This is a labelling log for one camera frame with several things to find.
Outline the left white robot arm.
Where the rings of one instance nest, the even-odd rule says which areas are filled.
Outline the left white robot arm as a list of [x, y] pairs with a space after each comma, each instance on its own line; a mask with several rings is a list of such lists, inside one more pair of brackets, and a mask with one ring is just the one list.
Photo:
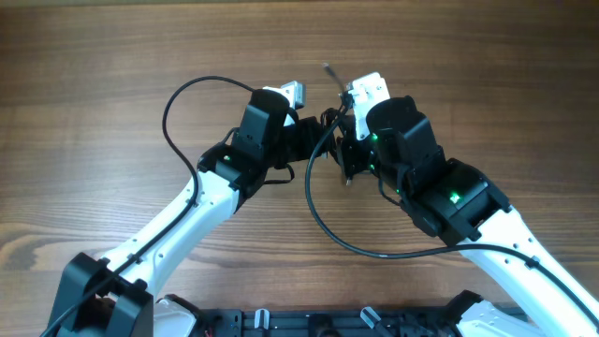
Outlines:
[[208, 332], [202, 313], [159, 294], [180, 263], [214, 228], [267, 184], [269, 169], [287, 169], [312, 153], [319, 123], [299, 119], [302, 84], [254, 90], [239, 127], [190, 168], [191, 179], [131, 239], [94, 259], [65, 267], [47, 336], [191, 336]]

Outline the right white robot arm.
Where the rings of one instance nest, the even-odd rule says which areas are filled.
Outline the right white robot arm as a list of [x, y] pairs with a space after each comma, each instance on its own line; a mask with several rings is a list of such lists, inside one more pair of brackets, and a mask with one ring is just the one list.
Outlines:
[[543, 247], [479, 169], [447, 159], [410, 96], [351, 99], [368, 128], [364, 166], [398, 194], [414, 225], [491, 277], [546, 335], [595, 336], [598, 302]]

